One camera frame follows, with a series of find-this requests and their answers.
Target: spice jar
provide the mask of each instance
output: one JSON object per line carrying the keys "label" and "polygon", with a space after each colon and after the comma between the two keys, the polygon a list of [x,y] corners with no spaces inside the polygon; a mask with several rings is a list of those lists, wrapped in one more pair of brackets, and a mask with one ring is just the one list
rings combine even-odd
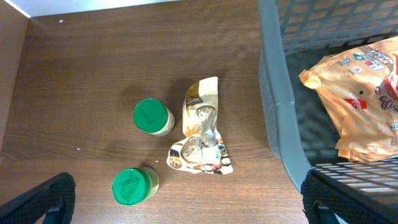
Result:
{"label": "spice jar", "polygon": [[123,170],[112,184],[113,196],[122,205],[143,202],[152,197],[158,188],[159,176],[149,167]]}
{"label": "spice jar", "polygon": [[165,136],[174,127],[174,115],[159,100],[148,98],[139,102],[132,118],[136,126],[146,133]]}

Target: wood grain surface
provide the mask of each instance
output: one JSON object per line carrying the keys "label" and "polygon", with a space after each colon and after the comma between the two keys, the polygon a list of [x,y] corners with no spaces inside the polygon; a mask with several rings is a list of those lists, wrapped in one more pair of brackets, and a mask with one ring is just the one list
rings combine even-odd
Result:
{"label": "wood grain surface", "polygon": [[[69,172],[76,180],[74,223],[306,222],[302,198],[267,143],[260,51],[252,0],[32,18],[2,146],[0,202]],[[218,129],[235,172],[172,170],[165,160],[183,139],[185,92],[212,76],[219,77]],[[134,126],[133,109],[144,98],[174,113],[166,137]],[[135,207],[118,205],[114,176],[141,164],[159,173],[159,192]]]}
{"label": "wood grain surface", "polygon": [[0,1],[0,151],[28,20],[8,3]]}

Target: snack bag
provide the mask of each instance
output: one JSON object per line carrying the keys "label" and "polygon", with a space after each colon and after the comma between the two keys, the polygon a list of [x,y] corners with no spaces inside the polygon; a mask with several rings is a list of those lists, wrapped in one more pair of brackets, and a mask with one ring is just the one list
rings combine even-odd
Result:
{"label": "snack bag", "polygon": [[167,164],[197,174],[229,174],[233,169],[217,131],[218,78],[193,84],[182,107],[182,130],[186,139],[172,145]]}
{"label": "snack bag", "polygon": [[397,55],[394,37],[347,50],[300,74],[340,134],[339,156],[378,161],[398,155]]}

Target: gray plastic basket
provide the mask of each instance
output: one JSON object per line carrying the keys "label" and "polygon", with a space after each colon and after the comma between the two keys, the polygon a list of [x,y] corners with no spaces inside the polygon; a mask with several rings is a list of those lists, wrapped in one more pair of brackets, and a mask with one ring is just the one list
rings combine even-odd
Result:
{"label": "gray plastic basket", "polygon": [[262,41],[259,84],[269,145],[300,189],[312,166],[300,138],[295,107],[297,93],[292,88],[285,56],[303,50],[348,49],[390,38],[398,31],[398,1],[258,0],[258,3]]}

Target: green lid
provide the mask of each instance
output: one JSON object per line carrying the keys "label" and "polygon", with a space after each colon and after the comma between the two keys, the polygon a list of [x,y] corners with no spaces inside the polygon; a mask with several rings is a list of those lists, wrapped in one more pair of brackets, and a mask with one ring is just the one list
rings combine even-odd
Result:
{"label": "green lid", "polygon": [[139,129],[147,133],[155,133],[167,124],[169,113],[159,100],[148,98],[137,104],[132,118]]}
{"label": "green lid", "polygon": [[137,204],[148,196],[150,180],[140,168],[126,169],[113,180],[113,196],[122,205]]}

